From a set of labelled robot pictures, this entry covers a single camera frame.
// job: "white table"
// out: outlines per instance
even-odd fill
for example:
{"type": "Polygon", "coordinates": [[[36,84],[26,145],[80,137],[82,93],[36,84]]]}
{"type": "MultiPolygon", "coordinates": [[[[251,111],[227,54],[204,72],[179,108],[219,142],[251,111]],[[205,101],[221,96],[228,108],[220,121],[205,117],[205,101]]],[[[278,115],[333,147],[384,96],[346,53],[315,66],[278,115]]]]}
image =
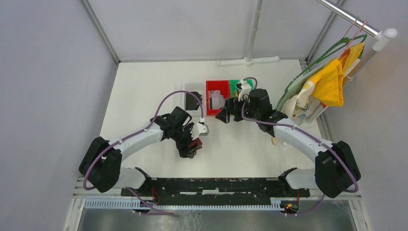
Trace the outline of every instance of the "white table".
{"type": "MultiPolygon", "coordinates": [[[[121,63],[119,65],[101,136],[105,139],[125,135],[153,117],[160,101],[183,83],[206,80],[241,79],[253,76],[258,87],[266,89],[273,107],[286,85],[301,72],[298,60],[251,67],[217,67],[215,62],[121,63]]],[[[169,98],[159,115],[179,105],[181,95],[169,98]]],[[[129,157],[125,167],[140,167],[151,177],[245,178],[277,177],[292,168],[312,168],[314,164],[290,145],[272,145],[270,136],[253,122],[223,124],[207,116],[210,133],[200,138],[203,148],[193,159],[180,158],[175,142],[165,140],[150,145],[129,157]]],[[[308,131],[320,137],[316,125],[308,131]]]]}

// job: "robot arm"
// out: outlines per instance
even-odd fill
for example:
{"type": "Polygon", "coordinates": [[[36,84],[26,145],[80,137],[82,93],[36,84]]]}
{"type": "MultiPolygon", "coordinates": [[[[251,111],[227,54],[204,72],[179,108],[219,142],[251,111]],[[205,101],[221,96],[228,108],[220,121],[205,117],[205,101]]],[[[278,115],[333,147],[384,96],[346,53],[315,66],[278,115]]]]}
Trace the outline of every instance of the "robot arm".
{"type": "Polygon", "coordinates": [[[173,139],[176,142],[180,157],[193,158],[202,147],[199,136],[207,135],[209,130],[203,119],[196,124],[192,123],[191,119],[187,112],[176,107],[170,114],[157,116],[148,129],[145,128],[150,123],[128,134],[144,130],[139,135],[125,139],[128,136],[126,135],[110,140],[97,137],[82,160],[79,172],[85,176],[95,158],[110,145],[118,143],[98,160],[91,169],[88,180],[102,193],[114,186],[137,189],[145,181],[144,174],[138,169],[121,167],[121,163],[140,149],[165,139],[173,139]]]}
{"type": "MultiPolygon", "coordinates": [[[[247,85],[246,82],[240,81],[237,88],[247,91],[245,85],[247,85]]],[[[320,189],[328,197],[334,198],[353,184],[345,169],[322,144],[336,152],[356,180],[361,178],[353,153],[347,143],[343,141],[333,143],[313,137],[316,139],[314,140],[307,136],[308,133],[301,130],[285,114],[272,109],[265,89],[254,89],[244,95],[247,95],[247,102],[244,101],[245,97],[227,99],[224,108],[216,115],[216,118],[224,123],[229,123],[230,115],[233,115],[233,120],[236,122],[244,119],[256,122],[263,132],[285,140],[309,157],[315,163],[315,169],[292,168],[279,177],[290,188],[320,189]]]]}

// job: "clothing rack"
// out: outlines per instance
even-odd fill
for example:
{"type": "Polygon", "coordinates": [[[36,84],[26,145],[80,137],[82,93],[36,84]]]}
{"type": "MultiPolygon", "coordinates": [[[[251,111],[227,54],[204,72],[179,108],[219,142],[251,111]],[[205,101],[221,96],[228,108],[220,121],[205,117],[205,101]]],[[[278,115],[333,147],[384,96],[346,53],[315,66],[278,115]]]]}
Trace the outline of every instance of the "clothing rack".
{"type": "MultiPolygon", "coordinates": [[[[316,0],[320,4],[324,5],[325,7],[329,8],[331,11],[335,12],[342,18],[346,19],[347,21],[354,23],[355,26],[361,27],[364,24],[364,20],[361,20],[360,18],[357,18],[355,15],[352,13],[346,11],[345,9],[337,6],[331,1],[328,0],[316,0]]],[[[375,27],[365,24],[363,26],[363,31],[366,32],[368,35],[374,37],[376,40],[374,42],[374,45],[371,47],[371,49],[361,58],[360,62],[354,67],[354,69],[349,73],[347,78],[349,80],[353,80],[356,74],[364,67],[368,61],[378,52],[382,51],[383,48],[389,43],[391,39],[394,39],[398,32],[394,28],[389,28],[386,29],[385,31],[379,31],[375,27]]],[[[313,113],[305,119],[306,123],[313,123],[313,121],[321,114],[323,113],[324,108],[321,104],[313,111],[313,113]]]]}

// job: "yellow clothing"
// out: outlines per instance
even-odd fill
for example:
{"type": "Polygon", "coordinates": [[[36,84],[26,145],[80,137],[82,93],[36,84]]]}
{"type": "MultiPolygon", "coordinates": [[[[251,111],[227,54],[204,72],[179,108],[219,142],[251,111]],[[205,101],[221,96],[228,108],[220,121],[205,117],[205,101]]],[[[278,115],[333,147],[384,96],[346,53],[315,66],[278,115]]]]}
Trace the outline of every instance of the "yellow clothing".
{"type": "Polygon", "coordinates": [[[316,86],[312,96],[330,107],[343,106],[344,72],[361,54],[364,43],[356,44],[347,49],[340,59],[333,59],[323,69],[310,77],[316,86]]]}

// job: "white wall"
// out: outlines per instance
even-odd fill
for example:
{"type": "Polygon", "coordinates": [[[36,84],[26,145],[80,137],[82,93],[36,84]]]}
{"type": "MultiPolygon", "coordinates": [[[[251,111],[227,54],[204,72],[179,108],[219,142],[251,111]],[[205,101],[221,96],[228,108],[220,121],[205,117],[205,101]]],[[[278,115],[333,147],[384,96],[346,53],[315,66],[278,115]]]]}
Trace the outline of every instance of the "white wall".
{"type": "MultiPolygon", "coordinates": [[[[121,60],[243,58],[257,0],[90,0],[121,60]]],[[[329,10],[265,0],[254,57],[306,57],[329,10]]]]}
{"type": "Polygon", "coordinates": [[[115,64],[79,1],[1,1],[0,28],[0,229],[61,230],[115,64]]]}
{"type": "MultiPolygon", "coordinates": [[[[369,226],[374,231],[406,230],[408,2],[360,0],[348,1],[345,7],[378,29],[396,28],[398,37],[345,87],[344,106],[327,110],[329,125],[335,140],[344,140],[353,149],[369,226]]],[[[319,54],[349,26],[336,19],[319,54]]]]}

